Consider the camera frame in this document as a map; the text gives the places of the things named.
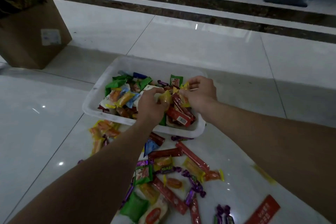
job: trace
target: plastic tray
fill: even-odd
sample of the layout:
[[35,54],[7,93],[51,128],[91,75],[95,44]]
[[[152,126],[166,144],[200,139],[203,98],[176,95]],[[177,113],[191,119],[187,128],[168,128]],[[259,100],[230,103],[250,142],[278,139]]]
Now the plastic tray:
[[[179,64],[127,56],[118,57],[107,67],[105,72],[101,75],[96,84],[93,86],[92,90],[87,95],[83,103],[83,111],[86,114],[125,125],[132,125],[135,123],[135,120],[133,119],[104,113],[102,110],[97,109],[100,101],[104,98],[105,85],[112,81],[113,76],[118,76],[119,70],[145,74],[151,77],[155,82],[157,82],[157,80],[169,82],[171,74],[183,76],[184,82],[196,75],[202,75],[205,77],[207,76],[205,72]],[[194,113],[194,115],[197,117],[197,120],[188,128],[172,128],[158,125],[153,129],[153,131],[190,138],[198,137],[204,131],[205,121],[202,119],[199,113]]]

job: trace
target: green snack package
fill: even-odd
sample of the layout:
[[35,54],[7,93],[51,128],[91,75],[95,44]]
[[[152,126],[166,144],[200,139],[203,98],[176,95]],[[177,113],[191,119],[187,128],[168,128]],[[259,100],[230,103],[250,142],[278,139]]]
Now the green snack package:
[[135,169],[134,186],[138,184],[148,183],[153,180],[153,165],[139,166]]
[[170,85],[173,86],[177,86],[177,87],[181,87],[183,83],[183,76],[176,76],[171,74],[170,75]]
[[117,77],[112,77],[112,80],[115,81],[115,80],[133,80],[133,76],[130,76],[128,74],[123,74],[123,75],[120,75],[120,76],[117,76]]
[[139,83],[139,85],[140,85],[140,89],[143,90],[143,89],[147,86],[147,84],[149,84],[151,81],[153,81],[153,79],[150,78],[150,77],[147,77],[146,79],[143,79],[143,80]]
[[123,86],[127,80],[114,80],[105,86],[105,97],[111,93],[111,88],[119,88]]
[[147,211],[149,201],[140,198],[135,192],[129,197],[129,200],[125,203],[120,210],[120,214],[128,216],[133,222],[137,223],[141,216]]
[[166,114],[164,114],[162,120],[160,121],[159,125],[161,126],[166,126],[166,120],[167,120],[167,117],[166,117]]

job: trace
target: barcode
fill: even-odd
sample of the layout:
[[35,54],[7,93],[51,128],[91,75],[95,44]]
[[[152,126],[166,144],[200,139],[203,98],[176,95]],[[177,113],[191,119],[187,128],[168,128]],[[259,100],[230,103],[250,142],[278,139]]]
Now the barcode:
[[176,119],[178,122],[181,122],[183,125],[187,124],[187,121],[185,119],[183,119],[181,116],[178,116],[178,118]]

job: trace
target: red wrapper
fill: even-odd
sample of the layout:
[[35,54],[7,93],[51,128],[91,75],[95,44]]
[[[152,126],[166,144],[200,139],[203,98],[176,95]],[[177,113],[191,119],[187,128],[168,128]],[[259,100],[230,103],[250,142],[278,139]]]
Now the red wrapper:
[[175,110],[174,107],[169,107],[166,114],[174,120],[177,120],[179,123],[183,124],[185,127],[189,127],[191,124],[191,119],[189,116],[185,115],[182,112]]
[[190,209],[192,224],[202,224],[201,217],[200,217],[200,212],[198,210],[198,201],[197,201],[196,195],[192,199],[191,204],[189,206],[189,209]]
[[180,214],[184,215],[186,213],[188,206],[186,206],[186,204],[183,203],[182,200],[174,194],[174,192],[165,187],[159,178],[155,177],[153,185],[156,186],[159,192],[161,192],[161,194],[174,206],[176,210],[179,211]]
[[187,108],[182,107],[182,102],[180,99],[180,96],[177,93],[174,93],[172,95],[172,99],[174,104],[177,106],[177,108],[180,110],[180,112],[184,113],[185,115],[187,115],[191,121],[196,120],[196,117],[193,115],[193,113],[191,111],[189,111]]
[[148,159],[150,158],[161,158],[161,157],[178,157],[182,156],[182,150],[180,148],[173,148],[168,150],[162,150],[162,151],[152,151],[150,154],[148,154]]
[[193,162],[195,162],[202,171],[208,172],[210,170],[208,164],[201,160],[199,157],[197,157],[196,154],[189,150],[187,146],[185,146],[182,142],[178,142],[175,145],[176,147],[180,148],[182,152],[187,155]]
[[280,205],[268,195],[245,224],[267,224],[279,209]]
[[161,146],[163,142],[165,141],[165,139],[162,136],[159,136],[153,132],[150,133],[149,139],[154,141],[158,146]]

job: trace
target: brown marble strip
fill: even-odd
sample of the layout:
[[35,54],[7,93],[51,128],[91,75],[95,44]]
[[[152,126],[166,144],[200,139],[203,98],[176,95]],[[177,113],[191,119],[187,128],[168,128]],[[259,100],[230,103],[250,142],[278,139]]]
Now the brown marble strip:
[[151,0],[336,28],[336,16],[228,0]]
[[184,12],[166,8],[159,8],[154,6],[148,5],[138,5],[133,3],[126,3],[121,1],[113,1],[113,0],[67,0],[73,1],[78,3],[84,3],[89,5],[98,5],[104,6],[109,8],[116,8],[122,10],[128,10],[133,12],[140,12],[146,14],[153,14],[153,15],[160,15],[169,18],[177,18],[195,22],[203,22],[213,25],[220,25],[232,28],[240,28],[245,30],[257,31],[257,32],[264,32],[274,35],[284,35],[290,37],[296,37],[301,39],[308,39],[326,43],[336,44],[336,35],[327,34],[327,33],[320,33],[314,31],[308,31],[303,29],[296,29],[296,28],[288,28],[282,26],[273,26],[263,23],[256,23],[250,21],[242,21],[230,18],[223,18],[205,14],[197,14],[191,12]]

